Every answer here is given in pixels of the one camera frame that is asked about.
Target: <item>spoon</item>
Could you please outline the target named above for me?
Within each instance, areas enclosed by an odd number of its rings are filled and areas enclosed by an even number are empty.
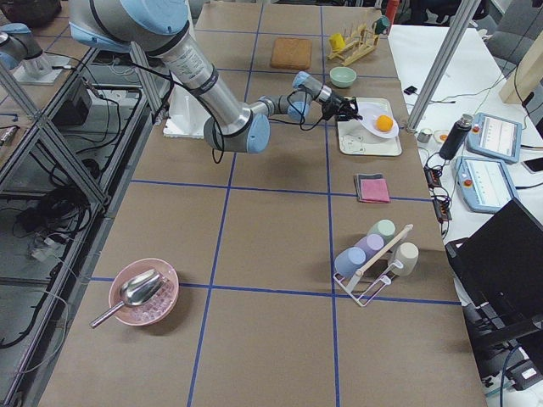
[[[160,290],[164,282],[164,277],[155,269],[134,276],[120,286],[120,301],[91,322],[91,328],[96,328],[124,306],[136,307],[145,304]]]

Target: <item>orange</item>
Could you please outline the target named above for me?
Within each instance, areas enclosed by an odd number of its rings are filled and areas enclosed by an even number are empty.
[[[390,116],[382,114],[377,117],[377,122],[375,124],[380,131],[390,131],[392,129],[394,121],[392,121],[392,118]]]

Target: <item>white desk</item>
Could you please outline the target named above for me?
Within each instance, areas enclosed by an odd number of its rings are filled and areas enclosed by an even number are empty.
[[[390,48],[394,56],[396,69],[401,81],[402,88],[415,86],[419,91],[439,51],[441,43],[446,35],[446,28],[441,27],[420,27],[395,25],[389,36]],[[421,120],[418,130],[428,127],[434,131],[449,130],[453,123],[462,114],[474,114],[484,112],[509,120],[524,122],[526,113],[522,106],[504,104],[499,91],[505,84],[505,80],[490,55],[488,49],[479,37],[475,29],[467,29],[458,49],[455,52],[449,66],[443,76],[441,83],[435,91],[433,100],[442,100],[448,96],[464,93],[477,93],[485,88],[493,86],[496,81],[501,80],[490,92],[481,92],[479,95],[449,98],[456,100],[453,104],[433,103],[430,104]],[[407,108],[410,110],[417,100],[417,95],[404,95]],[[543,141],[532,122],[526,118],[526,129],[523,131],[522,143],[531,146],[543,146]],[[426,148],[430,153],[439,150],[438,144],[433,138],[427,144],[419,143],[420,147]],[[476,156],[465,149],[460,149],[458,155]],[[542,152],[530,152],[523,149],[520,159],[530,159],[541,156]],[[426,161],[426,153],[421,153],[421,160]],[[516,186],[534,185],[543,182],[543,174],[532,175],[520,163],[508,165],[509,172]],[[444,187],[451,193],[454,186],[455,172],[451,166],[445,167],[441,181]],[[543,205],[540,204],[543,196],[543,186],[518,192],[521,202],[539,220],[543,221]],[[458,188],[452,195],[451,207],[452,221],[449,225],[449,233],[446,242],[461,237],[471,236],[481,227],[491,215],[476,214],[468,210],[458,193]],[[489,407],[499,405],[497,395],[487,398]],[[505,391],[504,405],[508,407],[539,407],[543,405],[543,383],[523,392]]]

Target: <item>computer monitor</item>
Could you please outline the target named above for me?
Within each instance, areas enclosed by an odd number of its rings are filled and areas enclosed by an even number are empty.
[[[488,302],[506,326],[543,314],[543,225],[516,198],[456,248],[451,265],[473,303]],[[543,332],[509,339],[543,371]]]

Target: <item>black bottle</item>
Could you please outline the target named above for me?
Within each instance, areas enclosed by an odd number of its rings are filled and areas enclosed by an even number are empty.
[[[462,145],[466,139],[467,134],[472,130],[473,116],[470,114],[463,114],[462,117],[452,126],[449,136],[447,136],[445,143],[441,146],[439,156],[447,161],[452,160],[458,148]]]

